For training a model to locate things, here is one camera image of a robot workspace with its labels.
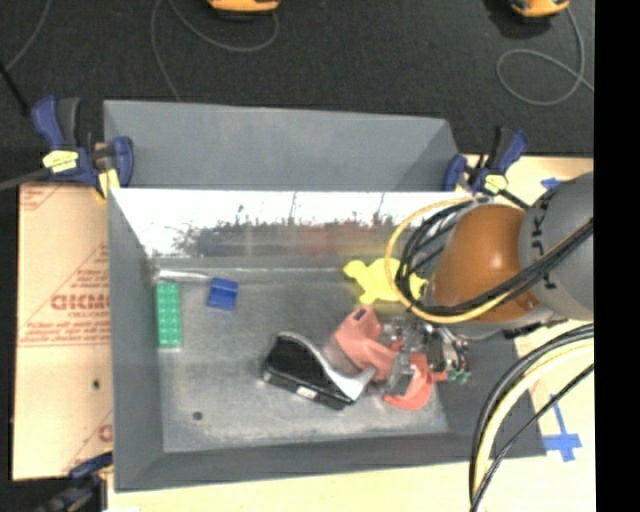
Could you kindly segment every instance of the cardboard sheet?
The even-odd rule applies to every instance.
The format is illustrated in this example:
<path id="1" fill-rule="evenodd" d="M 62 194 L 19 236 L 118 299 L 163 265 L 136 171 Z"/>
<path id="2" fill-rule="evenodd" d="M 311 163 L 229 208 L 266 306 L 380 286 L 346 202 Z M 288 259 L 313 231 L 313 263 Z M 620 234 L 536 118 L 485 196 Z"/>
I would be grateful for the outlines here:
<path id="1" fill-rule="evenodd" d="M 24 185 L 18 236 L 15 480 L 65 475 L 113 437 L 106 203 Z"/>

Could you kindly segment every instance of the gray bin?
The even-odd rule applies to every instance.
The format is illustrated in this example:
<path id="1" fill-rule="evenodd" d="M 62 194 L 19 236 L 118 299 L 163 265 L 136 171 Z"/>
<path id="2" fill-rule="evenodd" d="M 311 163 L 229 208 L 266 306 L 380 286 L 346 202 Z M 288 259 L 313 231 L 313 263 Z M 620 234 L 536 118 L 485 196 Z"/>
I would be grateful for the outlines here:
<path id="1" fill-rule="evenodd" d="M 122 194 L 127 201 L 142 194 L 136 189 L 158 187 L 438 191 L 456 153 L 449 126 L 439 119 L 135 101 L 107 101 L 104 114 L 107 140 L 119 135 L 133 140 L 134 178 Z M 310 260 L 299 256 L 303 245 L 290 245 L 287 237 L 293 235 L 285 228 L 267 255 L 238 253 L 237 247 L 216 252 L 210 239 L 201 240 L 204 253 L 160 255 L 156 261 L 173 268 L 251 276 L 251 285 L 241 290 L 249 309 L 218 319 L 198 313 L 206 287 L 184 285 L 185 346 L 163 353 L 156 342 L 150 251 L 123 204 L 112 199 L 109 205 L 116 490 L 438 464 L 469 456 L 480 407 L 496 376 L 517 358 L 511 341 L 496 336 L 474 345 L 468 383 L 438 385 L 419 412 L 380 410 L 371 394 L 337 413 L 262 383 L 259 364 L 278 320 L 282 330 L 326 340 L 337 327 L 333 322 L 357 300 L 355 285 L 336 271 L 353 256 L 349 232 L 332 232 L 334 249 Z M 357 255 L 380 255 L 385 229 L 373 229 L 371 242 L 360 244 Z M 292 268 L 298 273 L 282 272 Z M 286 307 L 274 310 L 274 304 Z M 221 351 L 225 357 L 216 357 Z M 260 409 L 261 403 L 271 406 Z M 524 400 L 514 412 L 522 421 L 514 423 L 532 412 Z M 539 453 L 535 433 L 513 450 L 514 456 Z"/>

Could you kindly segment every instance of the black wire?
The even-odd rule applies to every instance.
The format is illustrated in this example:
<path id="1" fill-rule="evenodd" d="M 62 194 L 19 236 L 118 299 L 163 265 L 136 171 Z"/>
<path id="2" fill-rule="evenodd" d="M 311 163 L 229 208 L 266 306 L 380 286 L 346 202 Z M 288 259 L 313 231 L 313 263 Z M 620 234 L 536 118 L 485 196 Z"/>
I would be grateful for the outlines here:
<path id="1" fill-rule="evenodd" d="M 412 297 L 412 294 L 410 293 L 409 277 L 411 276 L 414 270 L 410 269 L 409 264 L 412 262 L 413 258 L 415 257 L 415 254 L 419 250 L 424 249 L 431 241 L 435 240 L 438 236 L 440 236 L 446 231 L 439 229 L 438 232 L 436 232 L 433 236 L 428 237 L 426 241 L 424 240 L 424 237 L 438 222 L 440 221 L 443 221 L 443 223 L 446 222 L 449 217 L 459 213 L 460 210 L 467 208 L 472 202 L 473 201 L 471 200 L 465 201 L 464 203 L 455 204 L 453 206 L 449 206 L 448 208 L 444 208 L 443 210 L 436 212 L 434 215 L 425 219 L 420 224 L 420 226 L 418 226 L 415 229 L 415 231 L 411 234 L 411 236 L 409 237 L 409 240 L 407 241 L 407 243 L 405 244 L 402 250 L 402 255 L 400 256 L 400 259 L 399 259 L 398 270 L 396 271 L 396 275 L 394 278 L 395 283 L 398 286 L 398 289 L 402 292 L 403 295 L 405 295 L 406 297 Z"/>
<path id="2" fill-rule="evenodd" d="M 534 286 L 538 281 L 544 278 L 554 267 L 559 265 L 567 256 L 569 256 L 578 245 L 580 245 L 584 240 L 586 240 L 593 233 L 593 218 L 589 219 L 586 225 L 578 228 L 572 235 L 562 242 L 558 247 L 544 254 L 538 261 L 531 264 L 526 269 L 520 271 L 515 276 L 510 279 L 504 281 L 500 285 L 494 287 L 493 289 L 484 292 L 477 297 L 469 299 L 460 304 L 456 304 L 454 306 L 422 306 L 419 303 L 414 301 L 414 306 L 423 311 L 424 313 L 431 315 L 439 315 L 439 316 L 455 316 L 461 313 L 465 313 L 471 309 L 475 309 L 487 301 L 495 299 L 497 296 L 506 294 L 504 298 L 496 304 L 499 306 L 500 304 L 504 304 L 505 302 L 509 302 L 526 290 Z M 407 290 L 409 289 L 409 276 L 410 274 L 407 272 L 408 263 L 407 261 L 412 257 L 410 254 L 403 255 L 400 259 L 400 266 L 398 268 L 398 273 L 396 274 L 396 285 L 402 291 L 402 293 L 407 295 Z"/>
<path id="3" fill-rule="evenodd" d="M 475 478 L 476 458 L 480 447 L 480 441 L 499 400 L 501 400 L 505 393 L 507 393 L 515 383 L 522 378 L 525 372 L 531 368 L 531 366 L 536 364 L 543 356 L 558 348 L 592 338 L 594 336 L 594 332 L 594 324 L 586 324 L 556 336 L 552 340 L 546 342 L 537 349 L 532 350 L 527 355 L 516 361 L 516 363 L 514 363 L 496 383 L 493 390 L 489 393 L 476 422 L 469 463 L 469 499 L 473 498 L 473 481 Z"/>
<path id="4" fill-rule="evenodd" d="M 500 450 L 498 455 L 493 460 L 491 466 L 489 466 L 489 469 L 484 474 L 484 476 L 482 478 L 482 481 L 480 482 L 480 485 L 478 486 L 478 490 L 473 495 L 473 498 L 471 500 L 471 511 L 470 512 L 477 512 L 477 510 L 479 509 L 480 503 L 482 502 L 482 498 L 486 494 L 487 489 L 489 488 L 489 484 L 493 480 L 493 477 L 495 476 L 496 471 L 500 467 L 500 464 L 502 463 L 504 458 L 507 456 L 507 453 L 509 452 L 511 447 L 520 438 L 520 436 L 529 427 L 531 427 L 531 425 L 533 425 L 536 421 L 538 421 L 545 413 L 547 413 L 549 411 L 549 409 L 551 409 L 564 396 L 566 396 L 566 394 L 569 391 L 571 391 L 580 382 L 582 382 L 588 375 L 590 375 L 594 371 L 594 369 L 595 369 L 595 363 L 592 363 L 587 368 L 582 370 L 578 375 L 576 375 L 573 379 L 571 379 L 567 383 L 567 385 L 564 388 L 562 388 L 562 390 L 560 390 L 555 396 L 553 396 L 550 400 L 548 400 L 545 403 L 545 405 L 534 416 L 532 416 L 531 419 L 529 419 L 529 421 L 527 421 L 527 423 L 525 423 L 525 425 L 520 430 L 518 430 L 518 432 L 511 439 L 509 439 L 509 441 L 507 441 L 507 443 L 504 445 L 504 447 Z"/>

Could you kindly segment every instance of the blue toy block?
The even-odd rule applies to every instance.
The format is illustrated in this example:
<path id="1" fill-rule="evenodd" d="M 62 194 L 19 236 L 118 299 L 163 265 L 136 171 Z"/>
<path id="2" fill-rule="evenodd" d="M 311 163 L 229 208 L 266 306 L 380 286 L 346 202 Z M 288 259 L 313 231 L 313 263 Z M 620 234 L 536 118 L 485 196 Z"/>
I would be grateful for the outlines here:
<path id="1" fill-rule="evenodd" d="M 234 309 L 238 296 L 238 283 L 229 279 L 214 277 L 209 289 L 207 306 L 221 309 Z"/>

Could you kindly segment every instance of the orange object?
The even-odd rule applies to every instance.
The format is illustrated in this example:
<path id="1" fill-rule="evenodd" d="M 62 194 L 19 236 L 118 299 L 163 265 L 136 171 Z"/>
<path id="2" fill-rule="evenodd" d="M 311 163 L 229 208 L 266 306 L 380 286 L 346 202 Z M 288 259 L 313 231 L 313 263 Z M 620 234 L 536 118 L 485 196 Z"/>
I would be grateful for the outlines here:
<path id="1" fill-rule="evenodd" d="M 447 380 L 447 372 L 433 373 L 429 370 L 425 354 L 411 354 L 411 368 L 415 372 L 404 395 L 385 395 L 383 400 L 408 411 L 422 409 L 433 391 L 436 382 Z"/>
<path id="2" fill-rule="evenodd" d="M 397 351 L 378 343 L 382 326 L 371 306 L 362 306 L 343 320 L 334 337 L 340 348 L 358 368 L 371 365 L 377 369 L 373 380 L 389 378 L 393 358 Z"/>
<path id="3" fill-rule="evenodd" d="M 235 14 L 263 14 L 275 10 L 280 0 L 207 0 L 214 9 Z"/>
<path id="4" fill-rule="evenodd" d="M 569 7 L 569 0 L 511 0 L 511 8 L 525 18 L 543 18 Z"/>
<path id="5" fill-rule="evenodd" d="M 518 237 L 524 215 L 519 208 L 492 204 L 474 208 L 458 221 L 431 282 L 436 304 L 461 304 L 520 272 Z M 530 313 L 539 304 L 527 291 L 475 320 L 508 322 Z"/>
<path id="6" fill-rule="evenodd" d="M 402 341 L 395 341 L 390 347 L 378 343 L 382 326 L 371 306 L 362 306 L 344 319 L 334 337 L 347 357 L 360 369 L 373 365 L 377 372 L 376 382 L 389 379 L 394 358 L 400 352 Z M 427 356 L 422 353 L 409 356 L 414 375 L 404 395 L 385 395 L 384 401 L 406 410 L 421 409 L 431 397 L 433 384 L 445 380 L 446 372 L 434 374 L 429 370 Z"/>

